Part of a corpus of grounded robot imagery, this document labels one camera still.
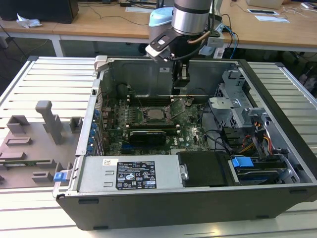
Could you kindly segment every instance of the red wire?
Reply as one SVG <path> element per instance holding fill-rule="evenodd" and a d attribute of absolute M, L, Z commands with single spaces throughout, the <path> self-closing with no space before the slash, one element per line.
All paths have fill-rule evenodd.
<path fill-rule="evenodd" d="M 244 139 L 242 140 L 242 148 L 244 147 L 244 141 L 245 141 L 248 137 L 250 137 L 250 135 L 247 135 L 247 136 L 244 137 Z"/>

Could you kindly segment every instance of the power supply label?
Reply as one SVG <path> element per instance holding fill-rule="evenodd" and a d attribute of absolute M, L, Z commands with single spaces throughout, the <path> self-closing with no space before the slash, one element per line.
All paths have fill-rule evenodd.
<path fill-rule="evenodd" d="M 115 187 L 118 190 L 156 188 L 154 161 L 118 162 Z"/>

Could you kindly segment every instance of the wooden desk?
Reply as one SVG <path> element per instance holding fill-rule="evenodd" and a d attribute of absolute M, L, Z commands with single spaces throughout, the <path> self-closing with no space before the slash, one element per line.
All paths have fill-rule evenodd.
<path fill-rule="evenodd" d="M 230 3 L 231 0 L 223 0 L 221 13 L 230 16 L 232 29 L 240 38 L 239 48 L 317 52 L 317 12 L 303 10 L 302 14 L 307 17 L 285 12 L 290 23 L 268 22 L 255 17 L 261 14 L 246 13 L 234 5 L 238 4 L 244 10 L 263 8 L 248 6 L 245 0 L 234 2 L 233 6 Z M 300 3 L 283 6 L 300 7 Z M 223 22 L 229 25 L 227 16 L 223 17 Z M 228 33 L 225 37 L 226 42 L 231 41 Z"/>
<path fill-rule="evenodd" d="M 231 0 L 223 0 L 221 13 L 229 14 L 232 29 L 240 38 L 239 48 L 262 49 L 262 50 L 284 50 L 317 52 L 317 31 L 314 30 L 317 23 L 317 12 L 305 11 L 302 14 L 285 13 L 290 23 L 264 22 L 255 18 L 255 14 L 246 13 L 237 6 L 230 6 Z M 262 9 L 247 6 L 245 0 L 233 2 L 244 10 L 248 8 Z M 20 27 L 15 21 L 0 21 L 0 24 L 12 37 L 42 38 L 50 39 L 53 43 L 56 56 L 62 57 L 63 50 L 60 40 L 82 40 L 82 41 L 104 41 L 104 42 L 131 42 L 148 43 L 150 14 L 126 12 L 124 7 L 115 6 L 93 6 L 79 4 L 79 12 L 72 24 L 60 24 L 43 22 L 41 27 L 26 29 Z M 300 7 L 298 2 L 286 6 Z M 101 16 L 111 16 L 100 19 L 93 9 Z M 225 24 L 229 25 L 228 18 L 223 17 Z M 230 35 L 225 33 L 225 44 L 227 47 L 231 41 Z M 0 29 L 0 36 L 6 36 Z"/>
<path fill-rule="evenodd" d="M 83 5 L 86 4 L 79 4 L 78 15 L 72 24 L 58 23 L 54 27 L 53 33 L 63 35 L 149 38 L 149 13 L 126 12 L 125 7 L 120 7 L 120 5 L 99 7 L 90 5 L 91 7 L 82 7 Z"/>

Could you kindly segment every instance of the computer case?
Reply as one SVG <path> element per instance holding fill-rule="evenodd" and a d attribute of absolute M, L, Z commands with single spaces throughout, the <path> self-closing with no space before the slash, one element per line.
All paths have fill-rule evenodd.
<path fill-rule="evenodd" d="M 77 0 L 0 0 L 0 17 L 17 19 L 17 13 L 28 19 L 72 23 L 78 13 Z"/>

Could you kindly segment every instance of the floor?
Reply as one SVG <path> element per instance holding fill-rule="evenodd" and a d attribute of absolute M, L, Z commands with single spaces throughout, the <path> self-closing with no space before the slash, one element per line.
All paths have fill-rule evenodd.
<path fill-rule="evenodd" d="M 21 51 L 17 48 L 12 39 L 7 38 L 9 47 L 2 49 L 0 47 L 0 95 L 9 85 L 14 76 L 18 73 L 21 66 L 26 61 Z M 53 45 L 49 40 L 15 38 L 15 42 L 27 55 L 33 56 L 55 56 Z M 67 57 L 95 57 L 92 42 L 88 41 L 62 41 L 62 46 Z M 99 54 L 109 56 L 140 56 L 139 44 L 98 42 Z M 268 54 L 262 50 L 244 50 L 239 49 L 235 53 L 235 59 L 246 59 L 247 61 L 266 61 L 282 62 L 295 77 L 299 77 L 308 60 L 317 61 L 317 56 L 305 59 L 299 58 L 299 63 L 294 65 L 295 58 L 289 52 L 271 52 Z M 306 53 L 304 57 L 310 57 L 313 53 Z"/>

